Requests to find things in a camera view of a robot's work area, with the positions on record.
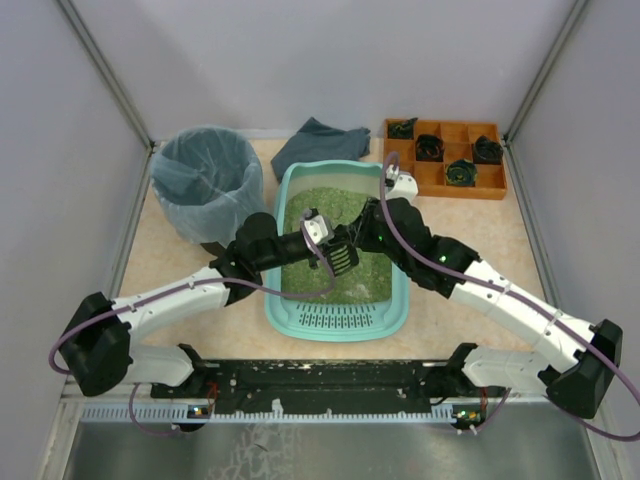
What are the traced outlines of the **black litter scoop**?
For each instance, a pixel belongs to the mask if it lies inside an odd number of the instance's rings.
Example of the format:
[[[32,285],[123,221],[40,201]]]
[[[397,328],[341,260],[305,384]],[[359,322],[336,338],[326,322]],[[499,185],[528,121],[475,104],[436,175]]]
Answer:
[[[335,277],[344,275],[359,265],[356,245],[345,226],[338,226],[333,231],[333,236],[321,244],[320,250]]]

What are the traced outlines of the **teal plastic litter box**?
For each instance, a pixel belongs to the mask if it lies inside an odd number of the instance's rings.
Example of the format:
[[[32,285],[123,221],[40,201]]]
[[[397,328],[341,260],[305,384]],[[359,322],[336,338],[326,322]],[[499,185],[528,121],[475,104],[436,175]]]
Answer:
[[[274,204],[281,233],[299,227],[304,210],[315,208],[334,227],[351,223],[365,202],[379,197],[377,163],[329,160],[297,163],[284,174]],[[383,254],[358,253],[359,264],[330,284],[326,269],[304,260],[266,273],[266,286],[310,299],[268,294],[265,312],[280,333],[321,342],[357,342],[388,337],[409,314],[409,279]]]

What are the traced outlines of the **black trash bin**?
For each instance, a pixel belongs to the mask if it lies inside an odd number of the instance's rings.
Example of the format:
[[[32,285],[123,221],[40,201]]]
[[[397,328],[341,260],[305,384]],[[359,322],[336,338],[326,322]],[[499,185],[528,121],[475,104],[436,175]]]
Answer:
[[[210,255],[215,258],[236,258],[237,248],[236,242],[234,240],[230,240],[229,242],[204,242],[201,243],[200,246]]]

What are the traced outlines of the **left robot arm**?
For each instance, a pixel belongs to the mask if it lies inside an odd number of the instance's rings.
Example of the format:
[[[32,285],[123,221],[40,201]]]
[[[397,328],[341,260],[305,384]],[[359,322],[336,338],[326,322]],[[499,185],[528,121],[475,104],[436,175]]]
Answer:
[[[182,385],[199,358],[186,347],[149,347],[143,339],[183,318],[237,303],[265,287],[267,270],[306,261],[323,266],[334,286],[358,262],[346,227],[315,210],[281,235],[273,216],[250,215],[224,253],[192,275],[136,296],[85,297],[53,348],[86,397],[121,383]]]

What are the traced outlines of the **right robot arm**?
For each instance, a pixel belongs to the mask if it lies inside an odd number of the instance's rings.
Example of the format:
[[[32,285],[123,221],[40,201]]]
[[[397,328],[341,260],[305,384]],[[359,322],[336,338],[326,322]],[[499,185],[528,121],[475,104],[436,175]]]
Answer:
[[[592,324],[529,294],[472,248],[431,233],[405,199],[367,200],[349,235],[357,248],[386,255],[419,287],[482,313],[531,346],[529,352],[463,347],[459,367],[473,385],[543,394],[573,416],[594,418],[621,360],[616,323]]]

